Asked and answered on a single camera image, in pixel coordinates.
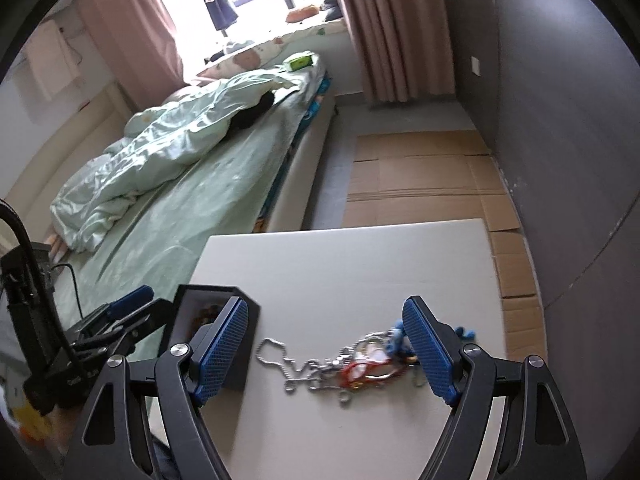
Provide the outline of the patterned window seat cushion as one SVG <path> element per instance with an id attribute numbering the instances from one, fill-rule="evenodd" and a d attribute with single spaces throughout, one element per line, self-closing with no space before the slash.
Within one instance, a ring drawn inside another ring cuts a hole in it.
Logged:
<path id="1" fill-rule="evenodd" d="M 341 32 L 346 32 L 345 21 L 339 20 L 294 28 L 290 32 L 270 39 L 256 42 L 250 46 L 242 47 L 229 54 L 209 62 L 195 76 L 197 80 L 214 80 L 230 78 L 249 70 L 258 70 L 262 66 L 277 58 L 288 46 L 299 44 L 309 37 L 326 37 Z"/>

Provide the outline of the white wall outlet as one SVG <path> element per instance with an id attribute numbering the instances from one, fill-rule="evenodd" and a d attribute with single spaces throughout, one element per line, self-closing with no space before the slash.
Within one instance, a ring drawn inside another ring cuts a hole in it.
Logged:
<path id="1" fill-rule="evenodd" d="M 472 56 L 471 58 L 471 70 L 475 76 L 480 76 L 480 60 L 475 56 Z"/>

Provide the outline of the green box on bed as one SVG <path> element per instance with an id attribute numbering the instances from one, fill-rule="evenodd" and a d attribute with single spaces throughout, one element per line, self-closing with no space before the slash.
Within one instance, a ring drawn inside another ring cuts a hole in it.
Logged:
<path id="1" fill-rule="evenodd" d="M 294 53 L 283 61 L 283 66 L 291 73 L 313 65 L 314 54 L 310 51 Z"/>

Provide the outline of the light green duvet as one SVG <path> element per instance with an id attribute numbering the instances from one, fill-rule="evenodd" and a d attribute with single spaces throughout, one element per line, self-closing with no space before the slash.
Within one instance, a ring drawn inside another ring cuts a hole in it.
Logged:
<path id="1" fill-rule="evenodd" d="M 74 252 L 93 252 L 139 196 L 180 177 L 221 142 L 232 118 L 281 89 L 299 84 L 278 70 L 252 70 L 134 114 L 119 140 L 62 185 L 50 206 L 55 231 Z"/>

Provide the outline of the pink curtain left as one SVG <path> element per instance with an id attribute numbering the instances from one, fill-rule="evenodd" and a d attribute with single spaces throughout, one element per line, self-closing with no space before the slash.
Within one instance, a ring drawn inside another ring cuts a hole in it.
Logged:
<path id="1" fill-rule="evenodd" d="M 176 28 L 162 0 L 74 0 L 74 6 L 137 108 L 160 104 L 183 87 Z"/>

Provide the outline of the bed with green sheet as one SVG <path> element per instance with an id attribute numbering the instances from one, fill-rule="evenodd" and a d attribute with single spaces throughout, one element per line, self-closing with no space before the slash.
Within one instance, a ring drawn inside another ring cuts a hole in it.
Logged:
<path id="1" fill-rule="evenodd" d="M 270 70 L 293 77 L 299 89 L 267 93 L 237 114 L 220 143 L 139 196 L 96 250 L 70 249 L 70 268 L 54 285 L 64 326 L 141 285 L 170 299 L 190 281 L 209 237 L 265 229 L 331 87 L 319 55 L 297 72 Z"/>

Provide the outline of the red cord jewelry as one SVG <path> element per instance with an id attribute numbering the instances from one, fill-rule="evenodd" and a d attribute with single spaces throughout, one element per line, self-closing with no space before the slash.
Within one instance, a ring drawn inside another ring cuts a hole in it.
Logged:
<path id="1" fill-rule="evenodd" d="M 407 368 L 393 359 L 354 361 L 338 372 L 337 385 L 350 391 L 382 386 L 404 374 Z"/>

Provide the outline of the pink curtain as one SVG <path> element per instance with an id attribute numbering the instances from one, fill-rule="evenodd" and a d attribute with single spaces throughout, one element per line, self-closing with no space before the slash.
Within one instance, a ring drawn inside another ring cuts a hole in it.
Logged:
<path id="1" fill-rule="evenodd" d="M 338 0 L 372 105 L 452 96 L 445 0 Z"/>
<path id="2" fill-rule="evenodd" d="M 74 6 L 137 108 L 160 104 L 183 87 L 176 28 L 162 0 L 74 0 Z"/>

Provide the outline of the cardboard floor sheet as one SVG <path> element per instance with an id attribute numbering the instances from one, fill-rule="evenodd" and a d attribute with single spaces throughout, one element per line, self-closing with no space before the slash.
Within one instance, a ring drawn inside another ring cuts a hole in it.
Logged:
<path id="1" fill-rule="evenodd" d="M 504 314 L 506 354 L 545 356 L 544 309 L 521 222 L 475 130 L 366 134 L 356 141 L 346 228 L 483 220 Z"/>

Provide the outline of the silver hoop shell pendant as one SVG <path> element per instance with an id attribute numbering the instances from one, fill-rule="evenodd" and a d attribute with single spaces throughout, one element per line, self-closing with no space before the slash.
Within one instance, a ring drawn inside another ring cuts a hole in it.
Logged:
<path id="1" fill-rule="evenodd" d="M 348 365 L 351 362 L 360 360 L 383 361 L 386 359 L 390 359 L 390 357 L 385 352 L 387 332 L 388 330 L 386 330 L 386 332 L 384 333 L 372 333 L 358 340 L 352 347 L 352 354 L 350 355 L 348 363 L 344 366 Z M 411 375 L 411 382 L 416 388 L 426 386 L 427 379 L 424 373 L 419 370 L 419 360 L 418 362 L 416 362 L 416 364 L 407 366 L 407 370 L 401 376 L 409 373 Z M 401 376 L 392 379 L 390 382 L 401 378 Z"/>

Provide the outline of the beige headboard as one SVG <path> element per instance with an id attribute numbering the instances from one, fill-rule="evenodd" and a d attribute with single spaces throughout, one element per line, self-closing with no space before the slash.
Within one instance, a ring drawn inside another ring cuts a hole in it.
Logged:
<path id="1" fill-rule="evenodd" d="M 30 232 L 47 229 L 50 203 L 61 186 L 119 140 L 131 116 L 125 93 L 111 82 L 43 144 L 6 196 Z"/>

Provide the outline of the white low table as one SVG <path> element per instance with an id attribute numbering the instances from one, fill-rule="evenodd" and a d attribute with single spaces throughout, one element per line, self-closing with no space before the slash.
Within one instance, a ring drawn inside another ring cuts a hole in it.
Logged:
<path id="1" fill-rule="evenodd" d="M 410 375 L 356 393 L 284 390 L 273 366 L 336 356 L 387 330 L 404 301 L 423 298 L 439 321 L 476 333 L 504 356 L 502 303 L 483 221 L 214 236 L 191 280 L 235 286 L 260 307 L 243 392 L 203 408 L 235 479 L 415 479 L 449 414 Z"/>

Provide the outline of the orange plush toy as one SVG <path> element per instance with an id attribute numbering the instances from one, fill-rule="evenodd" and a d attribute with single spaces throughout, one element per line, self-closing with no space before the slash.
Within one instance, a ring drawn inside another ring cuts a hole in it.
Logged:
<path id="1" fill-rule="evenodd" d="M 313 18 L 319 13 L 320 9 L 314 4 L 310 4 L 309 6 L 301 6 L 300 8 L 289 10 L 285 21 L 288 24 L 299 23 L 308 20 L 308 18 Z"/>

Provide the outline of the black jewelry box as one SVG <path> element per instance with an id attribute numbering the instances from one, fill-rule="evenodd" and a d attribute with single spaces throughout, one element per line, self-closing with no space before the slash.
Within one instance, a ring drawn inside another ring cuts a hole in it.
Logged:
<path id="1" fill-rule="evenodd" d="M 176 344 L 192 350 L 189 385 L 205 403 L 222 389 L 245 388 L 260 307 L 232 286 L 180 285 L 175 317 L 160 340 L 160 352 Z"/>

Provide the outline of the pink curtain right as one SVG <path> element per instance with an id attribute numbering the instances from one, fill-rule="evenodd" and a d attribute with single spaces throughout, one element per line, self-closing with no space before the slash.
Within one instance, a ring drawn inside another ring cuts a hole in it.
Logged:
<path id="1" fill-rule="evenodd" d="M 372 105 L 452 96 L 445 0 L 338 0 Z"/>

